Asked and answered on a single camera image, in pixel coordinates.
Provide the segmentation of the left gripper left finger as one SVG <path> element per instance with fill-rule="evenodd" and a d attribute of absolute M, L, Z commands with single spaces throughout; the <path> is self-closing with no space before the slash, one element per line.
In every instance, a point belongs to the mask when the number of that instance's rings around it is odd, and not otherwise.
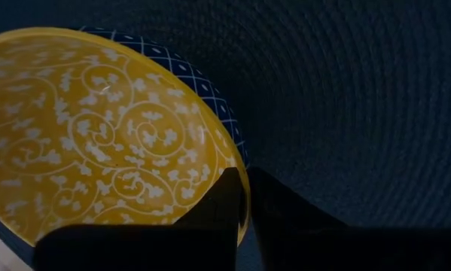
<path fill-rule="evenodd" d="M 35 246 L 35 270 L 233 270 L 243 189 L 225 169 L 174 224 L 79 224 L 48 233 Z"/>

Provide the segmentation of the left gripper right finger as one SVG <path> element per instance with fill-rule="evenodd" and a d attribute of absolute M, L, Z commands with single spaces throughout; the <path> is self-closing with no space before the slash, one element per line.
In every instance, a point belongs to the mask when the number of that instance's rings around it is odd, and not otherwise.
<path fill-rule="evenodd" d="M 350 226 L 260 168 L 248 177 L 267 270 L 451 270 L 451 229 Z"/>

